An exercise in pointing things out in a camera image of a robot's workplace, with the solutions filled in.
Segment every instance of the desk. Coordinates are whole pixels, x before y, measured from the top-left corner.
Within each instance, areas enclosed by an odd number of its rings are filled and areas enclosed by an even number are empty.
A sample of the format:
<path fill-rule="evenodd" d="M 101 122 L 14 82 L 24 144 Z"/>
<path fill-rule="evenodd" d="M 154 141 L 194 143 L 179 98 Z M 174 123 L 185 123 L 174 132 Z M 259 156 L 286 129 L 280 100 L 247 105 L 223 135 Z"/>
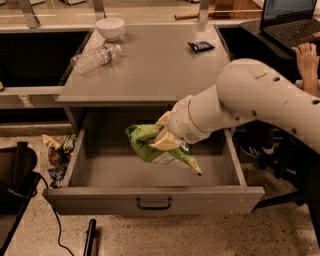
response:
<path fill-rule="evenodd" d="M 188 42 L 202 40 L 216 48 L 195 54 Z M 103 42 L 94 31 L 85 50 Z M 264 191 L 246 185 L 228 130 L 192 147 L 203 179 L 142 162 L 124 134 L 214 85 L 229 62 L 214 25 L 130 24 L 118 43 L 119 58 L 83 76 L 72 72 L 57 98 L 80 132 L 63 187 L 44 191 L 46 199 L 60 214 L 250 213 Z M 169 202 L 165 211 L 137 208 L 163 209 Z"/>

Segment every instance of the speckled floor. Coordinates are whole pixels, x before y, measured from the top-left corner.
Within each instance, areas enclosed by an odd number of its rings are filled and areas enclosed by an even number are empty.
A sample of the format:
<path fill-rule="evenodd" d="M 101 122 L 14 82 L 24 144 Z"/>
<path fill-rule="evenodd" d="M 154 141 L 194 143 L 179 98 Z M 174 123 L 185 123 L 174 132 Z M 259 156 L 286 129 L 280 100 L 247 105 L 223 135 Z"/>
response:
<path fill-rule="evenodd" d="M 1 147 L 27 141 L 38 157 L 36 171 L 49 182 L 47 149 L 41 134 L 62 139 L 68 125 L 54 127 L 0 127 Z M 261 171 L 245 161 L 242 168 L 248 184 L 262 185 L 266 197 L 292 190 L 275 180 L 270 170 Z M 44 183 L 9 245 L 6 256 L 63 256 L 57 243 L 58 225 L 50 205 L 42 197 Z M 256 210 L 249 215 L 180 215 L 164 217 L 61 216 L 62 244 L 74 255 L 83 255 L 90 219 L 97 220 L 99 256 L 147 255 L 320 255 L 305 206 L 286 204 Z"/>

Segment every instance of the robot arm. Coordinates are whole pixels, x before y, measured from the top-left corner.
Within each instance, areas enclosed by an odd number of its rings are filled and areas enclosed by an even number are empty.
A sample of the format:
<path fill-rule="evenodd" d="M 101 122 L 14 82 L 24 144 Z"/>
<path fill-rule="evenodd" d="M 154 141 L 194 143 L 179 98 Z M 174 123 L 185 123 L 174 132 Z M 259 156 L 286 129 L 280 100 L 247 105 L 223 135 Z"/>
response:
<path fill-rule="evenodd" d="M 177 102 L 167 125 L 176 138 L 194 144 L 219 129 L 260 120 L 320 153 L 319 103 L 264 63 L 240 59 L 221 70 L 216 85 Z"/>

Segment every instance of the person's arm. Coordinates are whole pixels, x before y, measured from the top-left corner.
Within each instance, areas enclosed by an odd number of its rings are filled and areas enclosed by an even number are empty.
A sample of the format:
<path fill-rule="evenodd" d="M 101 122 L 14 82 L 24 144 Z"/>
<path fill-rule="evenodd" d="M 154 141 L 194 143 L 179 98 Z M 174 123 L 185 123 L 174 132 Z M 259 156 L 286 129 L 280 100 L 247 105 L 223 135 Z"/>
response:
<path fill-rule="evenodd" d="M 294 48 L 298 71 L 302 77 L 302 89 L 314 96 L 320 96 L 318 82 L 319 57 L 314 44 L 301 44 Z"/>

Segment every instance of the water bottle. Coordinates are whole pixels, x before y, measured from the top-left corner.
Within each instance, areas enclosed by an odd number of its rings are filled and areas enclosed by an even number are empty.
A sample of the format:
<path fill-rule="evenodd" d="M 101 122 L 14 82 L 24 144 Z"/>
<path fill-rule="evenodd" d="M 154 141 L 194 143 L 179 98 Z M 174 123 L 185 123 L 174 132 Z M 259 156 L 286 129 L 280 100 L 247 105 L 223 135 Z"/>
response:
<path fill-rule="evenodd" d="M 85 74 L 97 67 L 107 64 L 115 59 L 121 52 L 120 45 L 104 44 L 86 53 L 71 58 L 74 70 L 79 74 Z"/>

